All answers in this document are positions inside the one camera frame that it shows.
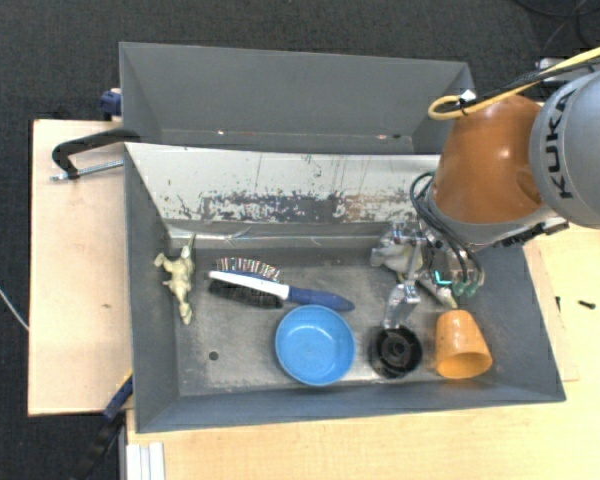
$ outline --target yellow toy figure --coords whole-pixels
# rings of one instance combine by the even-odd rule
[[[164,281],[162,284],[169,287],[178,299],[180,317],[185,325],[191,322],[192,316],[191,306],[187,302],[187,295],[191,291],[191,276],[195,272],[195,264],[191,259],[192,248],[193,239],[182,248],[178,259],[169,260],[163,253],[160,253],[153,260],[156,267],[162,267],[171,274],[171,280]]]

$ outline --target yellow cable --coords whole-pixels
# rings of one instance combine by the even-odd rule
[[[545,73],[545,74],[551,73],[552,71],[557,71],[559,69],[573,66],[574,64],[586,62],[586,61],[594,59],[596,57],[600,57],[600,47],[594,48],[593,50],[589,50],[588,52],[580,53],[578,55],[575,55],[574,57],[571,57],[567,60],[559,62],[558,64],[551,66],[550,68],[547,68],[546,70],[544,70],[543,73]],[[435,119],[437,121],[444,121],[447,119],[456,119],[458,117],[466,116],[468,114],[473,114],[474,112],[478,112],[479,110],[487,108],[489,105],[493,105],[494,103],[497,103],[498,101],[502,101],[503,99],[508,98],[509,96],[513,96],[514,94],[518,94],[522,91],[526,91],[527,89],[529,89],[530,87],[533,87],[534,85],[536,85],[539,82],[540,81],[532,82],[530,84],[523,85],[521,87],[516,87],[515,89],[511,89],[510,91],[503,92],[502,94],[498,94],[497,96],[494,96],[493,98],[489,98],[488,100],[481,101],[480,103],[476,103],[475,105],[471,105],[471,106],[466,107],[461,110],[454,110],[452,112],[436,112],[436,108],[438,108],[440,105],[443,105],[445,103],[456,103],[460,100],[460,96],[442,96],[441,98],[438,98],[436,101],[434,101],[429,106],[428,114],[431,119]]]

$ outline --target blue clamp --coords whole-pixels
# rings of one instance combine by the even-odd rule
[[[122,115],[122,95],[117,92],[107,91],[100,97],[100,108],[105,114],[112,116]]]

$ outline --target rust stain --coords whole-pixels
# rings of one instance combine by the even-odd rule
[[[190,217],[191,210],[186,210]],[[200,194],[199,207],[193,213],[207,221],[344,224],[401,220],[412,214],[412,208],[404,190],[374,195],[242,190]]]

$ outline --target brush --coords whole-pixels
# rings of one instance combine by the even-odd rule
[[[264,279],[253,272],[212,270],[209,279],[211,293],[258,307],[282,307],[282,301],[317,304],[335,311],[351,311],[355,307],[351,301],[335,293],[289,286]]]

